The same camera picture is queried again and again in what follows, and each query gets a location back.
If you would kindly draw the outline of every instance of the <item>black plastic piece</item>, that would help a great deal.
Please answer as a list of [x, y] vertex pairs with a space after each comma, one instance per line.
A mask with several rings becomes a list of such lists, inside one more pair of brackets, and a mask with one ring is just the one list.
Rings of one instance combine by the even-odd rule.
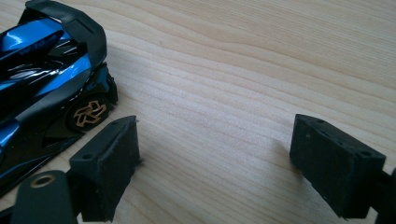
[[11, 206], [0, 212], [0, 223], [8, 224], [11, 223], [12, 212], [14, 211], [14, 206]]
[[48, 171], [26, 179], [19, 188], [11, 223], [77, 224], [64, 172]]
[[386, 157], [328, 122], [296, 115], [290, 159], [337, 216], [365, 218], [370, 206], [380, 216], [396, 214], [396, 176], [382, 171]]
[[83, 190], [75, 205], [84, 221], [113, 219], [140, 162], [135, 116], [111, 122], [70, 159], [69, 174]]

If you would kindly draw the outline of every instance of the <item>toy car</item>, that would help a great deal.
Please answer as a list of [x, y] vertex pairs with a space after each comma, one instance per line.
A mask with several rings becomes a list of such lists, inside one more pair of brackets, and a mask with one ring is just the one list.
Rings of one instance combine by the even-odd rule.
[[108, 116], [105, 57], [103, 28], [57, 2], [27, 2], [0, 34], [0, 196]]

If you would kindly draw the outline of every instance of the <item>car body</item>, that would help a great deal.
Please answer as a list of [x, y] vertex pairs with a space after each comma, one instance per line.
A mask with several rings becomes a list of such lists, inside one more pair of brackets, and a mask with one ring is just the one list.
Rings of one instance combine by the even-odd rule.
[[103, 28], [53, 1], [27, 2], [0, 34], [0, 196], [108, 116], [105, 57]]

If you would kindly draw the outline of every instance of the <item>wooden surface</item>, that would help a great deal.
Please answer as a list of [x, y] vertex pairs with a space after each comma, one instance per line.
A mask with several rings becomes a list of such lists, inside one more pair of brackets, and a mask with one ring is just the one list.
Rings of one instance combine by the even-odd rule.
[[[289, 160], [294, 115], [325, 119], [396, 166], [393, 0], [63, 1], [106, 30], [120, 101], [141, 156], [114, 223], [345, 221]], [[24, 1], [0, 0], [0, 30]], [[1, 199], [11, 206], [16, 190]]]

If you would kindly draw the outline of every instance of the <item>car wheel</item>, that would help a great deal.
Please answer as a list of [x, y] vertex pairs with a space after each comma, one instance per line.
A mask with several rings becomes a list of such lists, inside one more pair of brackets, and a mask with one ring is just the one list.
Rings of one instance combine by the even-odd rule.
[[111, 104], [104, 95], [97, 94], [79, 100], [67, 113], [66, 123], [74, 131], [87, 132], [108, 117]]

